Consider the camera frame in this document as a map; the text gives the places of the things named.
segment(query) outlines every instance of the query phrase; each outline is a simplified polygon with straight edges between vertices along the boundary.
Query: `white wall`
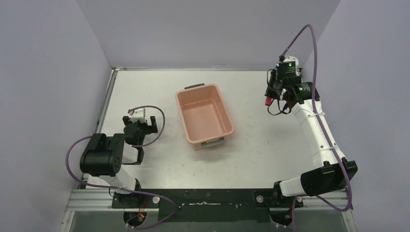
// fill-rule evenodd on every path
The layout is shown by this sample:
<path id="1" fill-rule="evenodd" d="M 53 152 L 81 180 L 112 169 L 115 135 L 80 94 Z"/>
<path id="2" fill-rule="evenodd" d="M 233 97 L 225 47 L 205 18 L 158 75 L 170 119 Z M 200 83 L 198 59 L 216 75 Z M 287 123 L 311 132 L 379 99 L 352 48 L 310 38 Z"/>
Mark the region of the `white wall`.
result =
<path id="1" fill-rule="evenodd" d="M 75 0 L 1 1 L 0 31 L 0 231 L 57 231 L 110 66 Z"/>
<path id="2" fill-rule="evenodd" d="M 272 67 L 306 23 L 340 0 L 77 0 L 113 67 Z M 303 64 L 309 34 L 294 45 Z"/>
<path id="3" fill-rule="evenodd" d="M 342 0 L 318 42 L 318 92 L 346 157 L 359 231 L 410 228 L 410 1 Z M 313 54 L 305 64 L 311 79 Z"/>

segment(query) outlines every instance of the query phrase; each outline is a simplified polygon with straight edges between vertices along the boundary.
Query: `pink plastic bin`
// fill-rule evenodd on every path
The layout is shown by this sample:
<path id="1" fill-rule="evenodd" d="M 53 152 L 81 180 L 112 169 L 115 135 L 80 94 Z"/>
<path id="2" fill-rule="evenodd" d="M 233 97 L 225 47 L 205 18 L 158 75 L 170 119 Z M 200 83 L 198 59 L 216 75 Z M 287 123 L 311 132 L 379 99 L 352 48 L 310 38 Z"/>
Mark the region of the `pink plastic bin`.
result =
<path id="1" fill-rule="evenodd" d="M 175 99 L 185 137 L 195 151 L 222 144 L 235 131 L 217 85 L 185 87 Z"/>

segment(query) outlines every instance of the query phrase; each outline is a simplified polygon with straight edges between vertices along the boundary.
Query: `white tabletop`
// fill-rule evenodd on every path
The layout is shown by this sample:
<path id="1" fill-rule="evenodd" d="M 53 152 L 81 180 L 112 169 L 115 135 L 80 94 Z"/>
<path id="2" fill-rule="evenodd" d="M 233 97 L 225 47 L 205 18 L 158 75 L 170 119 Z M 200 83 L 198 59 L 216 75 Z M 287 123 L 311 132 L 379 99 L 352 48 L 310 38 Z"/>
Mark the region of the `white tabletop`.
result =
<path id="1" fill-rule="evenodd" d="M 185 138 L 175 93 L 198 83 L 219 86 L 235 132 L 222 146 L 193 151 Z M 276 181 L 311 170 L 313 164 L 296 118 L 293 114 L 269 115 L 265 90 L 266 72 L 119 71 L 102 133 L 122 133 L 122 117 L 128 109 L 155 105 L 166 116 L 162 136 L 144 147 L 141 165 L 123 165 L 142 188 L 272 188 Z M 160 130 L 160 112 L 146 109 L 148 121 L 149 116 L 156 117 Z M 145 143 L 155 136 L 146 136 Z M 88 181 L 107 184 L 96 177 Z"/>

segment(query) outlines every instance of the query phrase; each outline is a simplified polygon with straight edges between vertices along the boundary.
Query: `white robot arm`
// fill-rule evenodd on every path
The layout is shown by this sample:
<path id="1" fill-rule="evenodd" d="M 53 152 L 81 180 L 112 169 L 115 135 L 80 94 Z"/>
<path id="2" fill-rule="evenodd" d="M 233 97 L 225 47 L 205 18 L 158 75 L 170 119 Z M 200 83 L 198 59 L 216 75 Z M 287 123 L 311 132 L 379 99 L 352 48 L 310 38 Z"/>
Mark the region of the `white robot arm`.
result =
<path id="1" fill-rule="evenodd" d="M 132 178 L 122 168 L 122 164 L 139 165 L 144 158 L 143 144 L 145 135 L 157 133 L 155 117 L 151 117 L 151 126 L 145 119 L 145 109 L 129 112 L 123 117 L 125 124 L 123 134 L 107 137 L 102 133 L 95 133 L 91 137 L 80 160 L 83 173 L 98 177 L 111 186 L 137 190 L 140 188 L 138 180 Z M 119 194 L 130 194 L 121 189 L 115 189 Z"/>
<path id="2" fill-rule="evenodd" d="M 327 122 L 324 118 L 322 104 L 318 92 L 313 89 L 312 82 L 303 82 L 297 59 L 294 57 L 281 58 L 271 71 L 266 90 L 265 104 L 271 105 L 272 100 L 285 100 L 283 109 L 278 114 L 288 114 L 287 108 L 296 116 L 310 147 L 314 170 L 298 177 L 275 183 L 283 197 L 308 195 L 315 196 L 326 192 L 342 189 L 346 181 L 335 154 L 340 158 L 347 176 L 351 179 L 357 172 L 355 161 L 347 161 L 343 152 L 337 146 Z"/>

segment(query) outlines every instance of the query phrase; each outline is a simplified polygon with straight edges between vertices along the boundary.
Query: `screw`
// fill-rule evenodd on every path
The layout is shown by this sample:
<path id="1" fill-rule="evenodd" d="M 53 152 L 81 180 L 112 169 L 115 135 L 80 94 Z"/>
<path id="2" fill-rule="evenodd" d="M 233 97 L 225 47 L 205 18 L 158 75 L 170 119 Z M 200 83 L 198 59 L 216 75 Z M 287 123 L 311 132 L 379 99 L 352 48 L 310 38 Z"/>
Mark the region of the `screw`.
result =
<path id="1" fill-rule="evenodd" d="M 158 202 L 160 202 L 160 198 L 159 198 L 159 197 L 153 197 L 153 198 L 152 198 L 152 202 L 153 202 L 154 204 L 158 204 Z"/>
<path id="2" fill-rule="evenodd" d="M 256 197 L 256 201 L 259 202 L 259 203 L 262 203 L 262 202 L 264 202 L 264 197 L 262 195 L 259 195 L 259 196 Z"/>

